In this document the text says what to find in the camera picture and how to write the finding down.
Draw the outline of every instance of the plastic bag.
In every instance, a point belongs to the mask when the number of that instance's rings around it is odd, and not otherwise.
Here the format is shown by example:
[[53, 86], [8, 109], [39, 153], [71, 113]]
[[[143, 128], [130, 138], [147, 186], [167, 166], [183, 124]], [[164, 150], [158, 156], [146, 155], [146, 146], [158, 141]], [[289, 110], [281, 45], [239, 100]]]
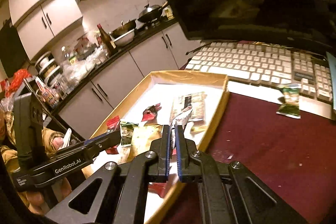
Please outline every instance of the plastic bag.
[[31, 77], [32, 75], [26, 69], [19, 69], [17, 72], [14, 73], [14, 79], [9, 85], [8, 89], [6, 86], [6, 93], [5, 96], [9, 97], [12, 93], [16, 92], [19, 87], [21, 86], [23, 79]]

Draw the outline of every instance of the snack wrapper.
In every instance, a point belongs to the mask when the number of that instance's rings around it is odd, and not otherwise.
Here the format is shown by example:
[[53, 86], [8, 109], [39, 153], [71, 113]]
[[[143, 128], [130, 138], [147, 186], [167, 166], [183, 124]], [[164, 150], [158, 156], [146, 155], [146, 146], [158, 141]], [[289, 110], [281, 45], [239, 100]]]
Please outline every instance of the snack wrapper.
[[282, 104], [277, 114], [285, 115], [287, 117], [292, 117], [295, 119], [300, 119], [300, 109], [299, 109], [299, 98], [300, 98], [300, 89], [299, 84], [284, 84], [278, 85], [278, 89], [281, 90], [285, 97], [285, 103]]

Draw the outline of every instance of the black countertop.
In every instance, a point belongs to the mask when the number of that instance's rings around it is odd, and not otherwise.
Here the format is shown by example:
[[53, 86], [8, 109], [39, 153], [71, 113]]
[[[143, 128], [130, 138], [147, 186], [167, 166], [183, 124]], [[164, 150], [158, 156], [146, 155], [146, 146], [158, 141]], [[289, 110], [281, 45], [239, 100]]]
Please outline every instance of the black countertop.
[[96, 66], [80, 83], [73, 89], [71, 93], [67, 95], [67, 97], [60, 101], [58, 105], [51, 111], [52, 115], [57, 115], [65, 106], [66, 104], [86, 85], [88, 84], [94, 77], [96, 77], [101, 71], [111, 65], [114, 61], [116, 61], [119, 57], [121, 57], [126, 52], [133, 49], [135, 46], [139, 45], [141, 42], [145, 41], [146, 39], [152, 37], [153, 35], [157, 34], [158, 32], [170, 27], [171, 25], [177, 23], [177, 19], [171, 19], [167, 22], [162, 22], [159, 26], [150, 28], [144, 32], [138, 33], [132, 42], [127, 44], [124, 47], [119, 47], [118, 52], [112, 55], [105, 63]]

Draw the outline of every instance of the desk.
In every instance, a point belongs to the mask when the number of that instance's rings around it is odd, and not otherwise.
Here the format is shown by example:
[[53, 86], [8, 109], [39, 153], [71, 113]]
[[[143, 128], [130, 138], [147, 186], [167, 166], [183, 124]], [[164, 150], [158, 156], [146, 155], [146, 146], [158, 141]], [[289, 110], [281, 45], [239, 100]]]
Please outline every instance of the desk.
[[[336, 204], [336, 124], [304, 111], [301, 119], [278, 115], [278, 107], [231, 93], [208, 153], [241, 161], [308, 222], [320, 223]], [[202, 223], [198, 208], [197, 186], [188, 185], [162, 224]]]

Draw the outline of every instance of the wok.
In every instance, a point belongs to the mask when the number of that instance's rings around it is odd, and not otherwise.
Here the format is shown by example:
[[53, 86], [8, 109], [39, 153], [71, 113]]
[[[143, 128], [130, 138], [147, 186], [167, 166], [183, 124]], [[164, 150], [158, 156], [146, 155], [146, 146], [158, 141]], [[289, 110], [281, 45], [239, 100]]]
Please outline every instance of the wok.
[[148, 4], [145, 6], [145, 9], [139, 14], [138, 21], [142, 23], [151, 22], [152, 20], [159, 18], [162, 14], [162, 10], [168, 6], [168, 2], [166, 1], [164, 5], [152, 5]]
[[115, 29], [111, 35], [114, 39], [122, 36], [123, 34], [129, 32], [130, 30], [133, 30], [137, 27], [137, 24], [136, 24], [136, 19], [133, 19], [133, 20], [129, 20], [126, 24], [124, 24], [123, 21], [121, 21], [121, 26], [117, 29]]

